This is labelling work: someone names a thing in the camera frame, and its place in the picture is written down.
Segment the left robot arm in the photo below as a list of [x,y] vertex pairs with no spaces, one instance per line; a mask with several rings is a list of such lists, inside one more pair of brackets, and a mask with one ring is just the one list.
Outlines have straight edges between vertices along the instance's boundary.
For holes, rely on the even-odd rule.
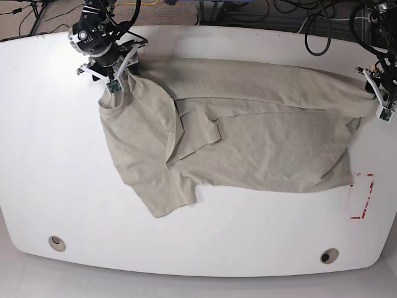
[[[354,21],[360,11],[368,12],[367,20],[384,40],[384,52],[363,41],[356,33]],[[357,67],[356,72],[364,75],[367,92],[374,94],[378,101],[377,118],[390,123],[396,114],[396,1],[360,1],[350,14],[349,30],[355,41],[377,58],[374,65]]]

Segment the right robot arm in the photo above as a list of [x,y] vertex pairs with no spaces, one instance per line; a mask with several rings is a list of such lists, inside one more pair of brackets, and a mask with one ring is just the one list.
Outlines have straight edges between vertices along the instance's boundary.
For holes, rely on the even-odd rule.
[[115,1],[85,1],[79,22],[70,28],[70,45],[88,56],[77,74],[88,73],[94,81],[102,81],[109,94],[123,89],[122,74],[139,62],[138,49],[148,41],[130,31],[140,13],[141,1],[128,21],[114,20]]

